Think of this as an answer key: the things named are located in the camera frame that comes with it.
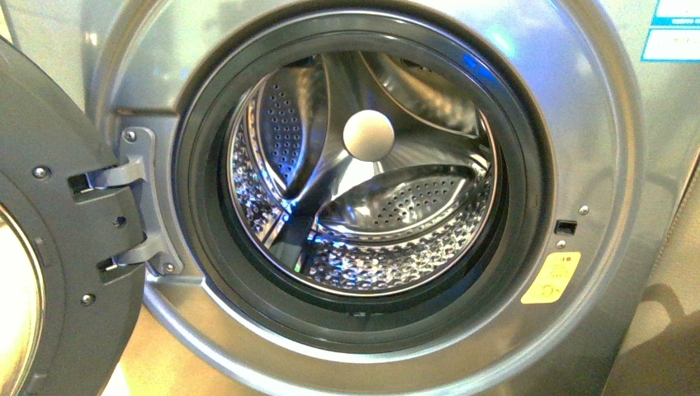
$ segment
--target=sticker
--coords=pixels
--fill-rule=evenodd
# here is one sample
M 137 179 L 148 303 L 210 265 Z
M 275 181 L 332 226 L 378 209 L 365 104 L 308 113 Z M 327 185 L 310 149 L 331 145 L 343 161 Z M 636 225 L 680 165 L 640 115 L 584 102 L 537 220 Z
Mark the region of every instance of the sticker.
M 659 0 L 646 37 L 643 62 L 700 62 L 700 2 Z
M 564 293 L 581 260 L 580 252 L 557 252 L 547 256 L 530 289 L 520 299 L 523 304 L 550 304 Z

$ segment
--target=stainless steel drum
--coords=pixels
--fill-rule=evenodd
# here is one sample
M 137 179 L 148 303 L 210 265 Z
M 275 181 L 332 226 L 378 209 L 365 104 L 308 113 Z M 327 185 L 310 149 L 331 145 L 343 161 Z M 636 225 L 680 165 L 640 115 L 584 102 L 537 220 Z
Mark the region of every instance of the stainless steel drum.
M 279 270 L 330 293 L 425 284 L 490 214 L 498 165 L 487 119 L 406 59 L 294 62 L 252 87 L 229 127 L 230 192 L 248 236 Z

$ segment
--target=front-load washing machine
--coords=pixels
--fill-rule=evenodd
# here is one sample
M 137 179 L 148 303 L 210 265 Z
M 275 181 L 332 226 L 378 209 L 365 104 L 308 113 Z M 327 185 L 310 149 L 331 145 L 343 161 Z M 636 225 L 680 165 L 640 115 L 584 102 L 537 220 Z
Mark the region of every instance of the front-load washing machine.
M 266 394 L 599 394 L 700 148 L 687 0 L 2 10 L 9 394 L 142 297 Z

